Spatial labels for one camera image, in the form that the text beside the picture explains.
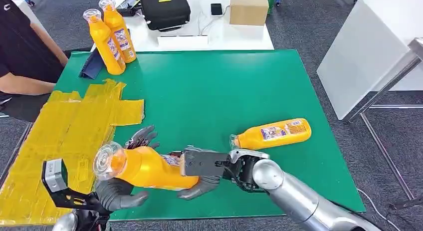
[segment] black case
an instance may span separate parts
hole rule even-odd
[[[141,10],[150,30],[171,30],[190,21],[187,0],[141,0]]]

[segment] floor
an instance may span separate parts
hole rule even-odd
[[[62,49],[92,44],[84,10],[97,6],[99,0],[34,0],[34,13]],[[392,175],[364,123],[338,121],[316,74],[316,69],[353,7],[353,0],[283,0],[267,18],[267,26],[276,49],[297,49],[320,99],[341,152],[358,188],[365,191],[379,211],[403,231],[423,230],[423,208],[392,211],[388,204],[406,196]],[[392,92],[381,103],[423,103],[421,92]],[[415,196],[423,195],[423,110],[370,110],[374,125],[392,159],[402,172]],[[0,169],[22,134],[25,123],[11,118],[0,119]],[[363,198],[364,214],[385,230],[394,230],[382,220]],[[8,230],[49,230],[51,227],[1,228]],[[287,217],[218,219],[195,221],[146,221],[113,223],[113,230],[228,230],[296,231],[301,230]]]

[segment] yellow plastic sheet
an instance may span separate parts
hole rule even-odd
[[[0,190],[0,225],[55,223],[69,209],[51,200],[41,182],[42,162],[63,158],[68,185],[89,193],[94,156],[113,138],[114,126],[141,123],[144,100],[122,101],[125,84],[105,82],[90,85],[84,99],[76,91],[51,94]]]

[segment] clear plastic cap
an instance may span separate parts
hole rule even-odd
[[[103,10],[114,10],[115,9],[115,0],[100,0],[98,2],[98,5],[103,9]]]
[[[120,174],[126,165],[126,155],[116,142],[103,145],[94,158],[93,171],[99,180],[109,180]]]
[[[97,9],[88,9],[82,15],[88,23],[94,23],[101,20],[101,12]]]
[[[240,145],[239,145],[239,139],[238,139],[238,136],[237,135],[230,135],[229,136],[229,139],[230,139],[230,147],[231,147],[231,149],[239,149],[239,148],[241,148],[240,147]]]

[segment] orange bottle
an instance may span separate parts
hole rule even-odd
[[[83,14],[90,27],[90,35],[106,65],[107,71],[112,75],[120,75],[125,71],[126,65],[120,50],[112,38],[112,31],[101,20],[101,12],[97,9],[88,9]]]
[[[160,155],[147,146],[126,150],[115,142],[100,148],[93,170],[99,180],[116,177],[137,187],[166,190],[189,189],[199,179],[181,175],[179,157]]]
[[[98,5],[104,12],[104,23],[112,30],[112,33],[119,44],[125,63],[134,61],[137,56],[135,48],[129,36],[123,17],[116,11],[114,0],[100,0]]]
[[[259,150],[308,140],[311,128],[306,119],[284,120],[252,127],[240,135],[231,135],[231,146]]]

